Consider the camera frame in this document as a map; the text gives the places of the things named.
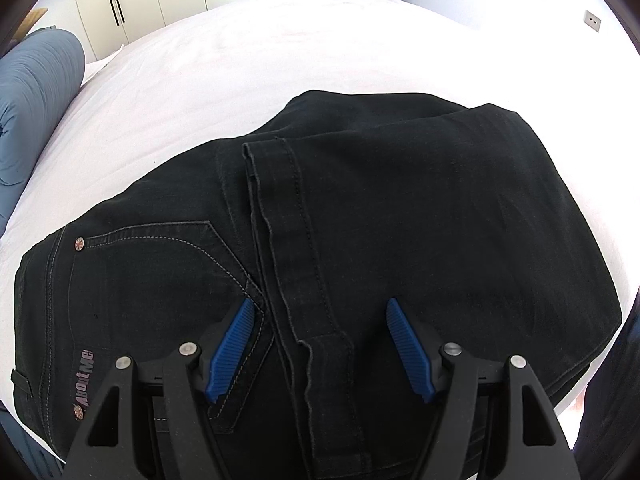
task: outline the bed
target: bed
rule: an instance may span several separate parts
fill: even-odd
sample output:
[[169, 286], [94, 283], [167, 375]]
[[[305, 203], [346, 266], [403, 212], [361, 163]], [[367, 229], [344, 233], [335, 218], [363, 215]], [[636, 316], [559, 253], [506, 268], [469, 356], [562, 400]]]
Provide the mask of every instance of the bed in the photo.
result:
[[0, 399], [15, 415], [14, 275], [22, 255], [172, 156], [249, 133], [309, 89], [428, 92], [519, 112], [586, 217], [624, 320], [640, 283], [640, 137], [632, 115], [640, 92], [620, 86], [616, 72], [625, 66], [629, 82], [640, 76], [628, 47], [592, 72], [584, 63], [593, 52], [486, 36], [399, 0], [250, 0], [126, 46], [82, 86], [0, 240]]

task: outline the silver screw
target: silver screw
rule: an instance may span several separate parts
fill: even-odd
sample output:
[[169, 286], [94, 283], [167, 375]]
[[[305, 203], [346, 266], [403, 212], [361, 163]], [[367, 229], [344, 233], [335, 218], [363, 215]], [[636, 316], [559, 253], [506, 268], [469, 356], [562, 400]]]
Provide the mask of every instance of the silver screw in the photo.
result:
[[527, 360], [521, 355], [512, 355], [510, 361], [516, 368], [524, 368], [527, 366]]
[[462, 354], [462, 348], [458, 343], [446, 343], [446, 345], [444, 345], [444, 353], [455, 357], [456, 355]]
[[198, 345], [196, 345], [196, 343], [182, 343], [180, 345], [180, 353], [182, 355], [193, 355], [196, 353], [197, 349]]
[[131, 357], [123, 355], [116, 360], [116, 368], [118, 370], [124, 370], [131, 366]]

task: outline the white bed sheet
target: white bed sheet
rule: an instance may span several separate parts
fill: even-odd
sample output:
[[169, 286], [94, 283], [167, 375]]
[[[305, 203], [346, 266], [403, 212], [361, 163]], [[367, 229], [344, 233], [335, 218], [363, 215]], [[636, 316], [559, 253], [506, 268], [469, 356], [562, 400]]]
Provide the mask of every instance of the white bed sheet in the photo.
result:
[[637, 82], [640, 62], [621, 47], [596, 75], [585, 74], [576, 53], [541, 43], [523, 53], [510, 41], [398, 0], [251, 0], [126, 46], [72, 102], [0, 239], [2, 402], [15, 415], [13, 291], [22, 255], [172, 156], [248, 133], [309, 89], [429, 92], [518, 111], [584, 213], [626, 317], [640, 283], [640, 92], [621, 88], [616, 70]]

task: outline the blue gripper pad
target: blue gripper pad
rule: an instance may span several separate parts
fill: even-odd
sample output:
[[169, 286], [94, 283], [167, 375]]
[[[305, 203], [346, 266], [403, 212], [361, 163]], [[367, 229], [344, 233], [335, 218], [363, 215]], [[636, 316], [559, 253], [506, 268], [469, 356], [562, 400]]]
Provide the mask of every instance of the blue gripper pad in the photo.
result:
[[218, 396], [225, 394], [229, 389], [246, 342], [254, 328], [254, 318], [254, 302], [244, 300], [211, 359], [209, 384], [204, 391], [210, 402], [216, 402]]
[[386, 325], [396, 344], [412, 389], [422, 396], [424, 402], [431, 402], [436, 394], [431, 382], [431, 362], [396, 298], [391, 298], [386, 304]]

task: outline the electrical outlet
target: electrical outlet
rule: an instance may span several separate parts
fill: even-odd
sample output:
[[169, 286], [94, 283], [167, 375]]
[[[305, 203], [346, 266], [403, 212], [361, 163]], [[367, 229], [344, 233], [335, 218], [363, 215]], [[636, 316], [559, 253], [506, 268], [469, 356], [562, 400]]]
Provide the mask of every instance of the electrical outlet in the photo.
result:
[[591, 14], [588, 10], [584, 13], [584, 22], [596, 32], [600, 31], [600, 18]]

